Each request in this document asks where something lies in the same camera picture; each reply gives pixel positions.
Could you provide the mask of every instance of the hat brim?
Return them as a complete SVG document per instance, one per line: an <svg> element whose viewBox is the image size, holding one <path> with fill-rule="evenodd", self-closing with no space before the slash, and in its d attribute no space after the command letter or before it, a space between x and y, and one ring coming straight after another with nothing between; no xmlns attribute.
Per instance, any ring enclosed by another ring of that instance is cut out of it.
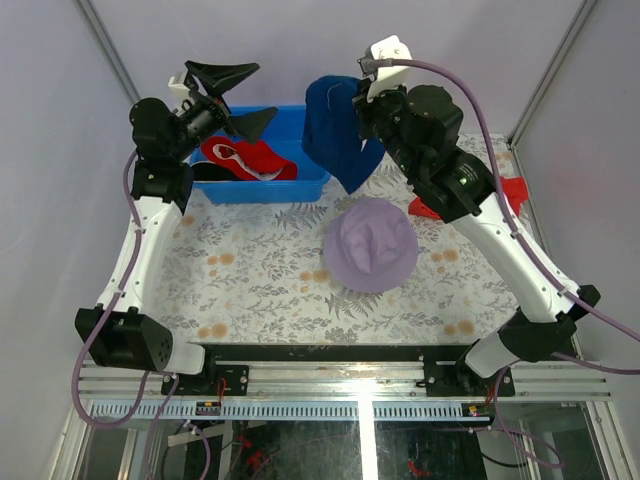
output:
<svg viewBox="0 0 640 480"><path fill-rule="evenodd" d="M324 241L324 259L336 279L345 287L362 293L382 293L402 286L418 263L420 247L415 234L409 240L404 255L388 270L382 274L369 275L349 267L349 261L340 246L342 219L341 215L331 222Z"/></svg>

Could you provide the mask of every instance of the floral tablecloth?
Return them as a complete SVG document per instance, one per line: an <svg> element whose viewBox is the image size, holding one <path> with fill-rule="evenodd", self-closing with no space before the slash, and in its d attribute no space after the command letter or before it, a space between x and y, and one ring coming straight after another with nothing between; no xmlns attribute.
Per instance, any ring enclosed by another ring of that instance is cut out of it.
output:
<svg viewBox="0 0 640 480"><path fill-rule="evenodd" d="M502 175L513 176L503 138L493 143ZM486 161L479 135L459 145ZM342 287L323 241L331 220L365 195L404 211L415 198L388 157L353 195L332 178L317 203L212 205L194 190L163 262L156 318L193 342L307 344L470 343L509 318L515 298L494 269L429 218L410 216L420 256L402 287L374 295Z"/></svg>

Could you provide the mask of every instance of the blue cloth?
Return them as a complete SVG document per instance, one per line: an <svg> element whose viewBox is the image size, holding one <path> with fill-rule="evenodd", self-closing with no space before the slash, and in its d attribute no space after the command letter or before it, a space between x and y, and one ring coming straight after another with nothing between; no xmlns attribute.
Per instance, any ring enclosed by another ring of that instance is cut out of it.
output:
<svg viewBox="0 0 640 480"><path fill-rule="evenodd" d="M351 102L358 79L320 77L307 88L302 148L309 158L338 179L351 194L376 169L384 156L377 139L362 148L358 115Z"/></svg>

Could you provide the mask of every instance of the white wall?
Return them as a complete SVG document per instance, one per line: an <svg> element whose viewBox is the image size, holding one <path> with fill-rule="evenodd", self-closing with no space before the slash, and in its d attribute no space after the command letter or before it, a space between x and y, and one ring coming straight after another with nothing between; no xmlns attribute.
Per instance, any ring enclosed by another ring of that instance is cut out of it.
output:
<svg viewBox="0 0 640 480"><path fill-rule="evenodd" d="M94 0L143 97L169 100L166 82L188 59L256 61L262 70L228 95L230 103L303 103L310 82L327 74L360 75L356 59L366 47L395 33L414 58L468 81L492 130L504 133L515 126L581 3ZM429 81L419 72L414 80ZM462 99L459 104L466 106ZM476 124L464 128L473 131Z"/></svg>
<svg viewBox="0 0 640 480"><path fill-rule="evenodd" d="M640 330L640 3L602 2L518 145L551 254L599 305ZM595 319L581 344L606 365L640 368L640 346ZM611 378L640 465L640 379Z"/></svg>
<svg viewBox="0 0 640 480"><path fill-rule="evenodd" d="M69 411L73 321L126 228L125 96L70 0L0 2L0 478L43 478Z"/></svg>

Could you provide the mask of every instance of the plastic container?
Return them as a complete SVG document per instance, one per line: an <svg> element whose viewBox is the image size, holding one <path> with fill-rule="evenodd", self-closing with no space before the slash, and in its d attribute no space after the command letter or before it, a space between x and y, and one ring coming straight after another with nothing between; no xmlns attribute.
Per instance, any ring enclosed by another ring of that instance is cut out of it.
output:
<svg viewBox="0 0 640 480"><path fill-rule="evenodd" d="M242 115L263 107L232 108L234 115ZM278 107L262 140L278 155L298 165L296 180L266 182L194 182L212 203L291 203L315 202L322 196L322 187L330 174L313 163L302 150L304 105ZM207 161L200 149L191 155L191 163Z"/></svg>

